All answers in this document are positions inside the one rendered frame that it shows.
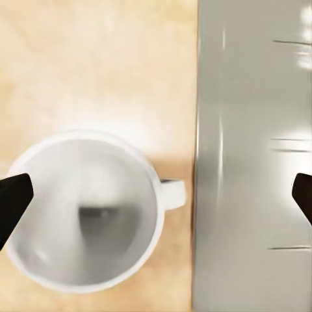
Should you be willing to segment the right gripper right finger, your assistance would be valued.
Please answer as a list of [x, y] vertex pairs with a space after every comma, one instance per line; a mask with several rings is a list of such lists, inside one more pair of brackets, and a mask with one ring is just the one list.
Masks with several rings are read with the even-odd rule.
[[297, 173], [291, 195], [312, 224], [312, 175]]

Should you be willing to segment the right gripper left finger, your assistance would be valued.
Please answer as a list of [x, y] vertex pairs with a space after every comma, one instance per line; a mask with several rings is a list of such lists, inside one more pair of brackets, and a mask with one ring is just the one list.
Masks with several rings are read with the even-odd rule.
[[28, 173], [0, 180], [0, 251], [33, 198]]

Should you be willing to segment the coffee cup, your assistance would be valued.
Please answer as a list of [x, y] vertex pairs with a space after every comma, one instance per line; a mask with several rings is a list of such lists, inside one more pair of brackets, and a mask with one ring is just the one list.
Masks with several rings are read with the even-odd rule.
[[74, 129], [24, 151], [5, 178], [28, 173], [34, 198], [4, 249], [29, 279], [53, 291], [120, 284], [154, 251], [167, 210], [186, 204], [182, 179], [159, 179], [133, 144]]

